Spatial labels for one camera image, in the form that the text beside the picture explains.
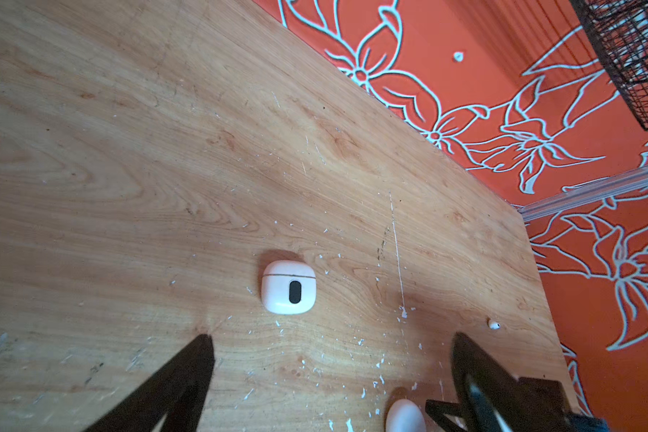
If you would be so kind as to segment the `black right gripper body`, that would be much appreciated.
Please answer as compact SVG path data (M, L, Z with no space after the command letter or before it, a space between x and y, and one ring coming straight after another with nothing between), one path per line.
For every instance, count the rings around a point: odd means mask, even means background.
M519 378L484 386L464 378L464 399L428 400L425 412L444 431L608 431L604 419L572 410L557 381Z

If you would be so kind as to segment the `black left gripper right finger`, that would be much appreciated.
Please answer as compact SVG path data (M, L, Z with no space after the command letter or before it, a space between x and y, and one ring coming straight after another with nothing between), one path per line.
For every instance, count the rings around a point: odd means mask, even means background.
M451 347L451 368L470 431L573 431L563 385L516 377L462 332Z

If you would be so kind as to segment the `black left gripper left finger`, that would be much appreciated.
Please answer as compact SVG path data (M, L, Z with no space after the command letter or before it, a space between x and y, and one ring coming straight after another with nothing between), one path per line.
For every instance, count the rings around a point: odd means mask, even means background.
M212 337L193 339L89 431L196 431L215 366Z

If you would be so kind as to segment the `white earbud charging case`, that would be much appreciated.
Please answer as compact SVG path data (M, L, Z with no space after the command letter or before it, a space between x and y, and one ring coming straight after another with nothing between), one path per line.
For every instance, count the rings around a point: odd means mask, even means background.
M267 311L279 315L306 313L313 308L316 297L316 275L307 264L279 260L264 270L261 298Z

